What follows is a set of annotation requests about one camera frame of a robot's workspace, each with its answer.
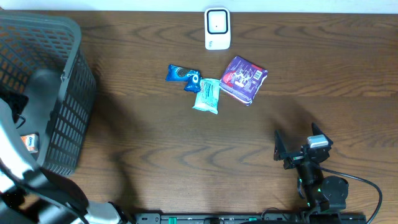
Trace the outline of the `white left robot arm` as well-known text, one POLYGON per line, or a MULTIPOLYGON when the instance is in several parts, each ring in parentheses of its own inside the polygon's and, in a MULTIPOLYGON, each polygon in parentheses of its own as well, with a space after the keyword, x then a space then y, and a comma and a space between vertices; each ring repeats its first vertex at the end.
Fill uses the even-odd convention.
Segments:
POLYGON ((135 223, 113 203, 87 199, 76 183, 39 166, 1 102, 1 223, 135 223))

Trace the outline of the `teal wipes packet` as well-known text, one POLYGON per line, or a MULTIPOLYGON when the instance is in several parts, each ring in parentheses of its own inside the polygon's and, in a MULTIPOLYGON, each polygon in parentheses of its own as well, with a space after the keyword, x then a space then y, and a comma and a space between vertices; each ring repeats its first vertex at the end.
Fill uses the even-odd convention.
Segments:
POLYGON ((197 97, 192 108, 218 114, 220 81, 214 78, 204 78, 200 81, 200 88, 201 90, 197 93, 197 97))

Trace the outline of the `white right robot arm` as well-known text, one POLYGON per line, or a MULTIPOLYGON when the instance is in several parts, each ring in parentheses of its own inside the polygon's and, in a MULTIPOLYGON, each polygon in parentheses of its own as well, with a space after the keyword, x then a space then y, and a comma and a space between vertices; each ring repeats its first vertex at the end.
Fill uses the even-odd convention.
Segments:
POLYGON ((312 123, 312 133, 299 151, 288 152, 282 135, 276 131, 274 160, 283 161, 285 170, 297 170, 298 188, 303 190, 302 198, 310 208, 318 212, 339 212, 346 208, 349 184, 341 177, 323 175, 320 163, 329 158, 333 141, 315 123, 312 123))

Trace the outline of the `purple snack package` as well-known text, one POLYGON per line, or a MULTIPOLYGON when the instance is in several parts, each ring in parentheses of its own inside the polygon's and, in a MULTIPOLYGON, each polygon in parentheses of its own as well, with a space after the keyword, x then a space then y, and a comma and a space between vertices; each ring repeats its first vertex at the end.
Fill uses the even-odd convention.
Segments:
POLYGON ((235 56, 220 79, 220 89, 249 106, 267 76, 266 69, 235 56))

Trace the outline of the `orange tissue pack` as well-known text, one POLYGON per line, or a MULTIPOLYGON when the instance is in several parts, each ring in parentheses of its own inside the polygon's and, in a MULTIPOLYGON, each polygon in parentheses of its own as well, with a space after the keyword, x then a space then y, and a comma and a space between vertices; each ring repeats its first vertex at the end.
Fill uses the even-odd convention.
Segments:
POLYGON ((36 153, 39 151, 39 136, 37 134, 34 133, 21 136, 21 140, 30 153, 36 153))

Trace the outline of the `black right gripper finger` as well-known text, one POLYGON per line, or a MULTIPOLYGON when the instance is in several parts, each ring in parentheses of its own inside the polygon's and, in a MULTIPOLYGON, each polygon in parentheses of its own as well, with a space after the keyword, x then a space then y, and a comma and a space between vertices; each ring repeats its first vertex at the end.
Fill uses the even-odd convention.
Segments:
POLYGON ((312 133, 314 136, 324 135, 327 140, 330 140, 330 138, 318 127, 316 123, 312 123, 312 133))
POLYGON ((274 147, 274 160, 280 161, 286 158, 286 148, 278 130, 274 132, 275 147, 274 147))

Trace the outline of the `blue cookie packet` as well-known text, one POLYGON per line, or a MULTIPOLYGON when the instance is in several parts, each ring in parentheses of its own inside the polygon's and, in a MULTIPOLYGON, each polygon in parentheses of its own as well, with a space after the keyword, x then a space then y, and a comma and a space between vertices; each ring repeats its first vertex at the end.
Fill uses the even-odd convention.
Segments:
POLYGON ((168 66, 168 74, 165 78, 167 82, 186 82, 184 90, 198 93, 201 90, 200 81, 202 77, 198 70, 179 67, 170 64, 168 66))

